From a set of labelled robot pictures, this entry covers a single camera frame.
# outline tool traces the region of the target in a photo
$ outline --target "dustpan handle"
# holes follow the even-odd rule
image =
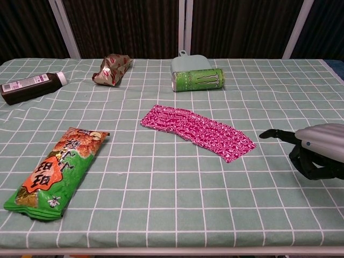
[[[179,56],[187,56],[187,52],[185,50],[180,50],[179,51]]]

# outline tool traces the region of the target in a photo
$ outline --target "green checkered tablecloth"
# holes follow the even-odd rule
[[[118,87],[95,85],[101,60],[16,59],[0,84],[63,71],[59,91],[0,100],[0,203],[68,129],[109,131],[61,220],[0,209],[0,248],[334,246],[344,239],[344,181],[309,181],[292,145],[258,135],[343,123],[344,83],[321,60],[210,60],[223,89],[172,92],[170,60],[134,60]],[[155,104],[243,131],[257,147],[225,163],[173,134],[140,125]]]

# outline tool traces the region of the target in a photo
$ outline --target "crumpled snack wrapper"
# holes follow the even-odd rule
[[[115,86],[128,70],[132,59],[128,55],[110,54],[104,58],[99,73],[92,80],[97,84]]]

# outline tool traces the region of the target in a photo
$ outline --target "green snack bag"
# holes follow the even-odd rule
[[[40,220],[62,217],[108,132],[70,127],[49,155],[4,204]]]

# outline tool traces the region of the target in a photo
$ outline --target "table edge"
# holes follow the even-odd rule
[[[332,74],[333,77],[335,77],[341,84],[344,85],[344,80],[335,72],[335,70],[329,66],[328,63],[326,63],[325,60],[320,60],[320,63]]]
[[[343,255],[344,246],[0,249],[0,255]]]

